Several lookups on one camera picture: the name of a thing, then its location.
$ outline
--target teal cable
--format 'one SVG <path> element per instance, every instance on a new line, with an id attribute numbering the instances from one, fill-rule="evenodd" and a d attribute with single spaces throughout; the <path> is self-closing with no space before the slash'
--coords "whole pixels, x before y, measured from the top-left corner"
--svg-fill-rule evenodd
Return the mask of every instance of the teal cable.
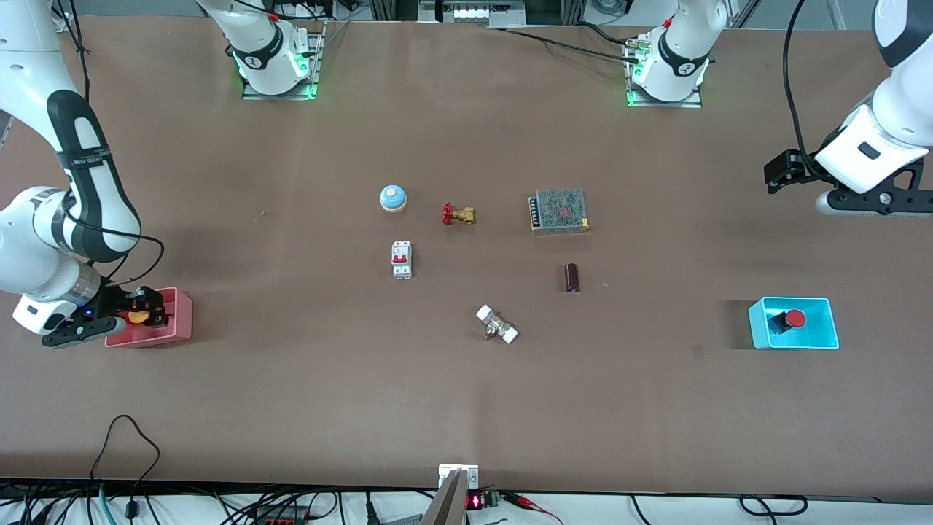
<path id="1" fill-rule="evenodd" d="M 104 517 L 107 518 L 107 522 L 110 525 L 117 525 L 117 521 L 114 520 L 114 515 L 110 514 L 110 507 L 107 506 L 107 498 L 104 496 L 104 484 L 101 483 L 100 488 L 97 490 L 97 497 L 101 500 L 101 507 L 104 508 Z"/>

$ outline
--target blue bin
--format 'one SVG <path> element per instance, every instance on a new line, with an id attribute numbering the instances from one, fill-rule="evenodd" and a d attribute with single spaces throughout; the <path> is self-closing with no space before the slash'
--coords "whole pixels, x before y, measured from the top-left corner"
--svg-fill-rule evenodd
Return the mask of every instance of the blue bin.
<path id="1" fill-rule="evenodd" d="M 788 310 L 797 309 L 807 316 L 801 328 L 775 333 L 768 320 Z M 748 308 L 755 348 L 835 350 L 839 348 L 836 323 L 832 320 L 829 299 L 822 297 L 762 297 Z"/>

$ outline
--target brown table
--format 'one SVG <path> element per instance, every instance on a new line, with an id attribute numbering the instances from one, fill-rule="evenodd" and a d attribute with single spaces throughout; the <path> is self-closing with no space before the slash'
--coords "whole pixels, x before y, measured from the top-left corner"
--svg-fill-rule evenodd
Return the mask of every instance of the brown table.
<path id="1" fill-rule="evenodd" d="M 317 101 L 264 104 L 238 100 L 208 20 L 84 24 L 91 102 L 169 247 L 146 284 L 190 294 L 195 336 L 52 351 L 0 297 L 3 475 L 86 475 L 126 412 L 160 478 L 430 486 L 474 461 L 516 489 L 933 492 L 930 222 L 822 217 L 825 185 L 768 196 L 761 167 L 793 146 L 783 34 L 724 34 L 705 108 L 670 110 L 627 108 L 618 63 L 469 25 L 354 25 Z M 865 33 L 795 42 L 816 147 L 886 70 Z M 379 208 L 387 183 L 404 213 Z M 17 123 L 4 201 L 37 184 L 63 176 Z M 592 231 L 532 237 L 526 197 L 564 187 Z M 445 201 L 478 223 L 443 226 Z M 750 349 L 762 295 L 828 297 L 842 347 Z M 482 341 L 484 303 L 513 345 Z M 112 445 L 100 475 L 151 459 L 128 426 Z"/>

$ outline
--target white robotic arm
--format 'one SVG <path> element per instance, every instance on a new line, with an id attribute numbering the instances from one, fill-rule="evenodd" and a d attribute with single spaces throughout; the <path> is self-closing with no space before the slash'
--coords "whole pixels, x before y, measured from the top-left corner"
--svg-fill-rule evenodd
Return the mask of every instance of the white robotic arm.
<path id="1" fill-rule="evenodd" d="M 299 60 L 308 52 L 308 30 L 264 12 L 262 0 L 196 2 L 220 26 L 240 75 L 257 92 L 281 94 L 311 74 L 307 61 Z"/>
<path id="2" fill-rule="evenodd" d="M 891 76 L 856 105 L 810 166 L 806 152 L 789 149 L 765 166 L 765 182 L 770 193 L 814 180 L 834 184 L 816 202 L 827 215 L 926 217 L 933 192 L 920 189 L 920 178 L 933 147 L 933 2 L 878 0 L 873 27 Z M 905 172 L 912 180 L 899 188 L 894 178 Z"/>
<path id="3" fill-rule="evenodd" d="M 23 296 L 13 317 L 35 333 L 76 327 L 44 338 L 48 346 L 113 333 L 122 319 L 101 315 L 129 309 L 132 299 L 72 254 L 115 261 L 136 245 L 140 223 L 100 122 L 68 76 L 44 0 L 0 1 L 0 86 L 0 109 L 49 142 L 71 187 L 31 188 L 0 211 L 0 290 Z M 78 330 L 75 312 L 88 305 Z"/>
<path id="4" fill-rule="evenodd" d="M 727 20 L 723 0 L 679 0 L 669 22 L 638 37 L 650 47 L 632 82 L 663 102 L 689 97 L 703 80 L 709 53 Z"/>

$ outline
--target pink plastic container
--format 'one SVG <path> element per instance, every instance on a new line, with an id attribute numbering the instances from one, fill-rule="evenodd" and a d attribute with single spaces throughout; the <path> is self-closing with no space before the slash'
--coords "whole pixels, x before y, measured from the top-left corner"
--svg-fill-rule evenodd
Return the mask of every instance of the pink plastic container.
<path id="1" fill-rule="evenodd" d="M 127 322 L 126 330 L 104 339 L 105 347 L 155 347 L 191 338 L 191 298 L 176 287 L 156 291 L 162 294 L 169 323 L 166 326 L 145 326 Z"/>

